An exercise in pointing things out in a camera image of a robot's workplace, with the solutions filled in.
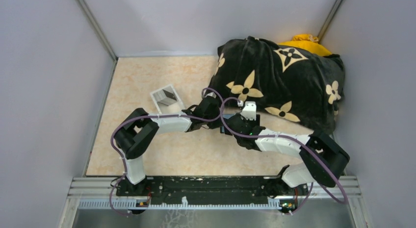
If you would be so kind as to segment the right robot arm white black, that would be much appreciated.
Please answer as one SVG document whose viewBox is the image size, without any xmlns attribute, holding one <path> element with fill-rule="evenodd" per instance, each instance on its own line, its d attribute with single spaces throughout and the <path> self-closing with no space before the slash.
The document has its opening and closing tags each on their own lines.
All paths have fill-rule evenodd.
<svg viewBox="0 0 416 228">
<path fill-rule="evenodd" d="M 248 150 L 286 154 L 302 162 L 284 168 L 276 181 L 276 188 L 283 195 L 290 194 L 296 186 L 317 182 L 335 187 L 347 164 L 349 154 L 329 135 L 314 131 L 309 135 L 293 135 L 275 132 L 235 114 L 224 120 L 225 128 L 238 145 Z"/>
</svg>

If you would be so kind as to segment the black floral plush blanket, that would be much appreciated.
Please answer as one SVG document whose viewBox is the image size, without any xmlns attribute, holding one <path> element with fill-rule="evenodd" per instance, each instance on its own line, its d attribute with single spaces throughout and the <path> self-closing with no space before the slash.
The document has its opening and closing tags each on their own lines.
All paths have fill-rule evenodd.
<svg viewBox="0 0 416 228">
<path fill-rule="evenodd" d="M 331 134 L 344 97 L 346 71 L 337 54 L 247 37 L 218 47 L 209 87 L 222 97 L 253 101 L 261 111 Z"/>
</svg>

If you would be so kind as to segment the white plastic card tray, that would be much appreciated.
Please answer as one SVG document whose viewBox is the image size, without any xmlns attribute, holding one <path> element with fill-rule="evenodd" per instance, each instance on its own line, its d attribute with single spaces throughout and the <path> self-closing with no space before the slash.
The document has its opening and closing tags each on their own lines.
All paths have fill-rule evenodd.
<svg viewBox="0 0 416 228">
<path fill-rule="evenodd" d="M 186 109 L 172 84 L 152 91 L 150 96 L 159 114 L 173 114 Z"/>
</svg>

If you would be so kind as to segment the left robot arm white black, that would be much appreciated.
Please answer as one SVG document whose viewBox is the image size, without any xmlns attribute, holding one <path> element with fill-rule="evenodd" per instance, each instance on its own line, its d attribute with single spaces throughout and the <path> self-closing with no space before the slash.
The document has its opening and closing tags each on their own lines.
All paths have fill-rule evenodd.
<svg viewBox="0 0 416 228">
<path fill-rule="evenodd" d="M 174 114 L 150 115 L 143 108 L 135 109 L 112 133 L 111 146 L 120 155 L 124 173 L 113 186 L 117 196 L 142 196 L 151 192 L 142 155 L 158 134 L 192 132 L 206 125 L 221 126 L 222 98 L 203 97 L 198 105 Z"/>
</svg>

